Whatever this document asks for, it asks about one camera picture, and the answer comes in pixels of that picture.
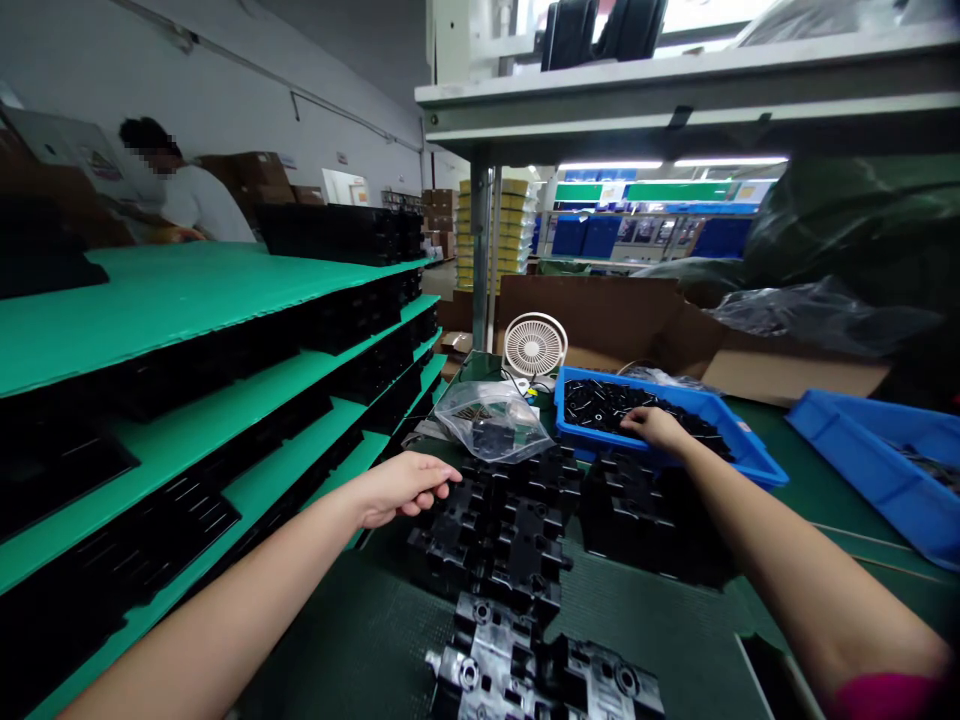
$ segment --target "white shirt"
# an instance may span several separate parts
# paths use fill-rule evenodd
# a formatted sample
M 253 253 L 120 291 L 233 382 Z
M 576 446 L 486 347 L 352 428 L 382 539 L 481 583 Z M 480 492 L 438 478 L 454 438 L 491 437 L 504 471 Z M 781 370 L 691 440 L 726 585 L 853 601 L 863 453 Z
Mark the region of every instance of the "white shirt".
M 208 240 L 256 242 L 247 219 L 226 186 L 203 168 L 187 165 L 163 183 L 166 199 L 160 217 L 196 228 Z

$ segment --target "forearm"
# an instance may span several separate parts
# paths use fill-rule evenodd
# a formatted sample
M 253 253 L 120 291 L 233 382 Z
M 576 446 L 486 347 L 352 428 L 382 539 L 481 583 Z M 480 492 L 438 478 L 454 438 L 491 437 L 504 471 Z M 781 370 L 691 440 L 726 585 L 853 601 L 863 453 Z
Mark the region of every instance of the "forearm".
M 68 718 L 222 718 L 358 529 L 334 491 L 135 645 Z
M 859 563 L 688 438 L 678 455 L 821 701 L 870 673 L 937 677 L 946 643 Z

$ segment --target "person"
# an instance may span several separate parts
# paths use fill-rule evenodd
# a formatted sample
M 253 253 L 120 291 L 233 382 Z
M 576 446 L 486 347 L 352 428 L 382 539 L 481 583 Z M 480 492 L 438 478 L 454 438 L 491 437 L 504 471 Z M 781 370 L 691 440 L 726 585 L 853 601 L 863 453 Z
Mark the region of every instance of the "person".
M 687 468 L 830 717 L 906 720 L 947 644 L 856 561 L 659 408 L 623 421 Z M 460 473 L 406 452 L 290 520 L 120 658 L 65 718 L 222 718 L 359 528 L 417 515 Z
M 257 241 L 226 186 L 203 168 L 184 161 L 177 143 L 156 120 L 125 120 L 120 139 L 163 179 L 164 201 L 158 215 L 132 204 L 110 202 L 114 210 L 161 229 L 195 230 L 207 240 Z

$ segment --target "ceiling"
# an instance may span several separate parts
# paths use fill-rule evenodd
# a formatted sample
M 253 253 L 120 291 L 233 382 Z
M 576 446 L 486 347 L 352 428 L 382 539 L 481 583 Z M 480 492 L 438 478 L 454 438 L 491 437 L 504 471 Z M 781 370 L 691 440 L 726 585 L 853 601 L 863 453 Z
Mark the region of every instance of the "ceiling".
M 425 0 L 260 0 L 404 109 L 420 115 L 413 89 L 430 84 Z

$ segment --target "white shelf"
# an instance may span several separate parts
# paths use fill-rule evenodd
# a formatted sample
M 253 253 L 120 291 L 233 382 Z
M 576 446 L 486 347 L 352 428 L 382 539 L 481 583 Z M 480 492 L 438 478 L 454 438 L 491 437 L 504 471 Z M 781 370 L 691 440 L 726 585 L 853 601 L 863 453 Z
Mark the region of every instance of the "white shelf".
M 421 87 L 416 101 L 427 142 L 490 165 L 948 151 L 958 45 L 931 23 Z

